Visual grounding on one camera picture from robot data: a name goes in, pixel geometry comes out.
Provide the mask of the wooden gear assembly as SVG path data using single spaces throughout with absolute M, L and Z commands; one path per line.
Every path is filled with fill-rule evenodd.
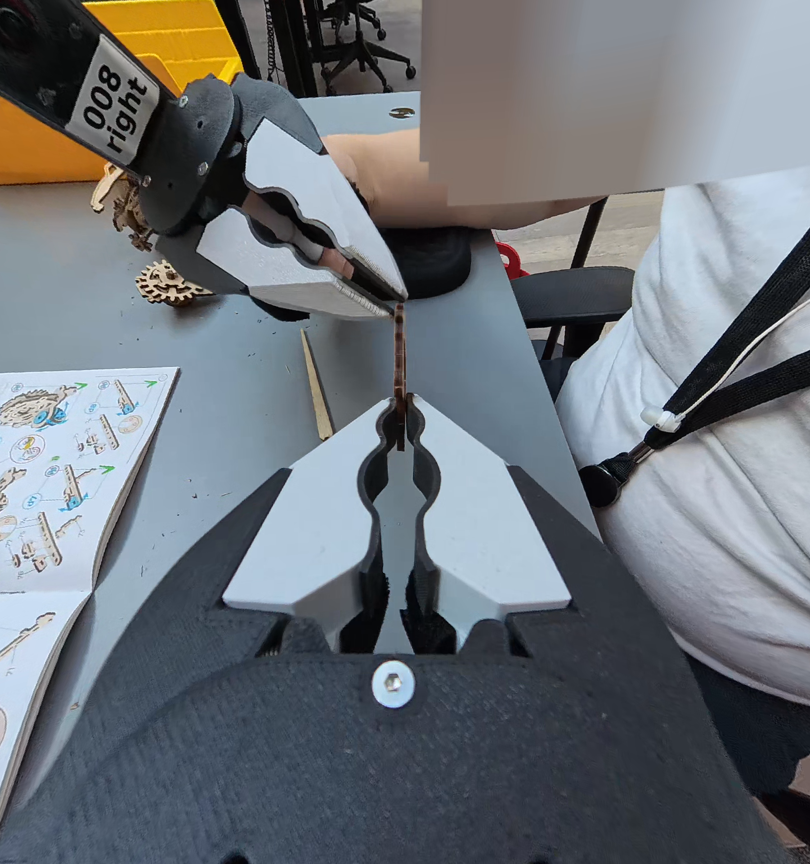
M 213 297 L 213 292 L 188 282 L 166 260 L 145 267 L 135 277 L 136 287 L 147 302 L 183 308 L 196 299 Z

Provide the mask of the black desk frame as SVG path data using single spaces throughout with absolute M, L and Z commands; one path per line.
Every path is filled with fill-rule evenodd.
M 216 1 L 215 5 L 237 49 L 243 70 L 250 77 L 260 80 L 261 71 L 255 58 L 240 2 Z M 286 88 L 300 99 L 317 97 L 312 51 L 305 32 L 302 3 L 300 1 L 264 2 L 264 9 L 271 15 L 273 28 L 269 47 L 272 47 L 273 43 L 278 46 Z

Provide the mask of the grey desk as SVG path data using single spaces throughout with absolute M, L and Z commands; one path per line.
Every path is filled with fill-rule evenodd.
M 94 214 L 93 186 L 0 187 L 0 373 L 178 366 L 179 379 L 67 639 L 8 813 L 42 782 L 113 645 L 173 564 L 272 473 L 318 445 L 300 328 L 337 429 L 392 394 L 385 322 L 280 325 L 243 297 L 151 305 L 150 256 Z M 407 383 L 597 535 L 571 453 L 489 232 L 471 234 L 458 290 L 407 305 Z

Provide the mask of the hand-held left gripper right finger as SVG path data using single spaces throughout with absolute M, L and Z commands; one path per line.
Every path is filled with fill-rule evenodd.
M 567 608 L 570 591 L 504 459 L 413 394 L 407 436 L 425 498 L 406 589 L 414 653 L 453 654 L 481 621 Z

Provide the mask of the thin wooden stick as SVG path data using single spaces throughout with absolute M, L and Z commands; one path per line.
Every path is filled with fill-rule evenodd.
M 321 441 L 327 441 L 332 438 L 336 431 L 331 417 L 330 406 L 324 392 L 324 385 L 320 377 L 310 340 L 303 328 L 300 330 L 300 337 L 318 436 Z

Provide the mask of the yellow plastic bin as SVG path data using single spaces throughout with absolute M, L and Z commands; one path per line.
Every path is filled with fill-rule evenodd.
M 214 1 L 88 2 L 96 16 L 175 96 L 213 74 L 243 70 Z M 0 186 L 98 181 L 106 161 L 0 98 Z

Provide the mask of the wooden mechanism assembly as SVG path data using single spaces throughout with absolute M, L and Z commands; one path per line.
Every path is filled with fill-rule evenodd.
M 95 213 L 113 204 L 112 224 L 118 232 L 130 231 L 130 242 L 140 252 L 151 252 L 153 234 L 140 205 L 140 185 L 127 172 L 113 163 L 104 165 L 103 177 L 97 183 L 90 199 Z

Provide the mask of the person's dark trousers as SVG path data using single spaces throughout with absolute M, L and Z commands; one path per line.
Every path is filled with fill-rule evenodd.
M 810 846 L 810 796 L 788 790 L 799 762 L 810 756 L 810 707 L 739 684 L 686 658 L 743 783 Z

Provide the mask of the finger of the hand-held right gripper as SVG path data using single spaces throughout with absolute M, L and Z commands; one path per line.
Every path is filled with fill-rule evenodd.
M 250 297 L 278 308 L 358 319 L 392 319 L 389 306 L 372 300 L 332 270 L 302 263 L 289 244 L 260 240 L 235 207 L 209 222 L 197 253 L 238 279 Z
M 248 141 L 244 179 L 244 213 L 275 236 L 264 242 L 291 245 L 302 263 L 372 300 L 407 299 L 393 254 L 317 135 L 307 145 L 264 118 Z

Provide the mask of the illustrated instruction booklet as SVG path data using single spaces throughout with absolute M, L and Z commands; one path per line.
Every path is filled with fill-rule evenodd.
M 0 374 L 0 820 L 178 374 Z

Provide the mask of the black fabric pad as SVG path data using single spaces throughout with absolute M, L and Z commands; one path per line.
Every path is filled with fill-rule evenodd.
M 471 270 L 471 234 L 464 226 L 380 229 L 409 300 L 440 297 L 462 286 Z

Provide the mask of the black wheeled office chair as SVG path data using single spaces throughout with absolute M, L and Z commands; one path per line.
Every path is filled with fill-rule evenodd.
M 353 65 L 360 72 L 371 71 L 381 83 L 384 93 L 393 92 L 387 78 L 378 64 L 379 59 L 388 59 L 404 65 L 408 81 L 413 81 L 417 70 L 411 60 L 379 44 L 367 40 L 362 30 L 366 21 L 376 31 L 379 40 L 386 38 L 386 31 L 380 26 L 380 18 L 368 8 L 367 2 L 332 1 L 321 2 L 317 13 L 317 23 L 331 24 L 333 42 L 328 44 L 319 34 L 320 42 L 316 62 L 320 65 L 320 75 L 324 83 L 324 94 L 335 96 L 334 82 L 344 71 Z

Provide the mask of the wooden ring plate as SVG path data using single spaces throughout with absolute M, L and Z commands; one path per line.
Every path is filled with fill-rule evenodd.
M 405 450 L 407 431 L 407 339 L 404 303 L 394 308 L 394 374 L 393 393 L 396 418 L 396 448 Z

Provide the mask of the person's right forearm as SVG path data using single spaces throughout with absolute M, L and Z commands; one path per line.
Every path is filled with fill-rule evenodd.
M 447 187 L 429 178 L 420 160 L 420 130 L 381 135 L 339 134 L 322 139 L 328 154 L 366 201 L 380 228 L 423 229 L 463 226 L 514 230 L 579 210 L 598 197 L 518 204 L 453 206 Z

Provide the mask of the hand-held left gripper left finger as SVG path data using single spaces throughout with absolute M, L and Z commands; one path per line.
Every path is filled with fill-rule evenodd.
M 382 400 L 292 464 L 225 605 L 310 619 L 333 651 L 374 652 L 389 604 L 375 502 L 398 428 Z

